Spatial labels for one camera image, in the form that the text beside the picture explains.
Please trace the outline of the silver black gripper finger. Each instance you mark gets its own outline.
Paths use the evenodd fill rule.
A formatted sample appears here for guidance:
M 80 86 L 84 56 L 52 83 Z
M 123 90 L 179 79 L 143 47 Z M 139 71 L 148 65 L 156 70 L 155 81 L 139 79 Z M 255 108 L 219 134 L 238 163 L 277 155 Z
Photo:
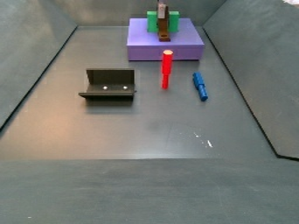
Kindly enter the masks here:
M 164 3 L 164 0 L 158 0 L 156 14 L 159 19 L 166 19 L 166 8 L 167 8 L 167 5 Z

